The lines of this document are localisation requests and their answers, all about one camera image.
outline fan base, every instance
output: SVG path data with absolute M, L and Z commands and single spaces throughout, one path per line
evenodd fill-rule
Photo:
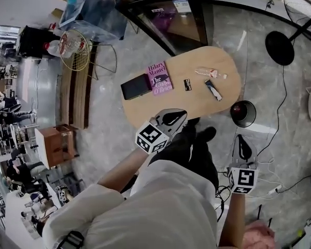
M 265 44 L 268 54 L 279 65 L 289 65 L 294 61 L 294 47 L 285 34 L 272 31 L 267 35 Z

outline white cube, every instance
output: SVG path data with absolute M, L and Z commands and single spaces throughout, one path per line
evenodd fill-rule
M 231 168 L 228 174 L 232 193 L 250 193 L 257 184 L 258 170 Z
M 161 132 L 156 126 L 146 121 L 136 133 L 135 143 L 146 153 L 151 154 L 163 150 L 169 136 Z

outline pink book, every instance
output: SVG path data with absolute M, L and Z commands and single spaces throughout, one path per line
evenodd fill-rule
M 146 69 L 147 75 L 152 86 L 154 96 L 166 93 L 173 89 L 169 78 L 165 62 L 153 64 Z

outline oval table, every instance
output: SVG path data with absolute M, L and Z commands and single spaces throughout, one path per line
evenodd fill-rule
M 128 101 L 122 96 L 124 112 L 128 121 L 136 128 L 163 109 L 184 109 L 188 112 L 187 119 L 193 119 L 221 112 L 231 107 L 239 97 L 241 77 L 234 60 L 220 48 L 213 46 L 197 48 L 172 57 L 165 63 L 173 90 L 158 96 L 148 92 Z M 205 85 L 204 81 L 209 77 L 194 71 L 199 66 L 213 68 L 220 74 L 227 74 L 226 79 L 211 78 L 213 85 L 222 96 L 221 101 L 217 101 Z M 133 77 L 143 73 L 146 73 L 146 69 L 134 74 Z M 185 90 L 185 79 L 190 80 L 190 91 Z

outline black pole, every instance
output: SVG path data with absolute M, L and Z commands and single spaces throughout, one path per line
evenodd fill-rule
M 298 36 L 300 36 L 308 27 L 311 26 L 311 18 L 303 25 L 301 26 L 295 33 L 292 35 L 289 40 L 292 41 L 296 39 Z

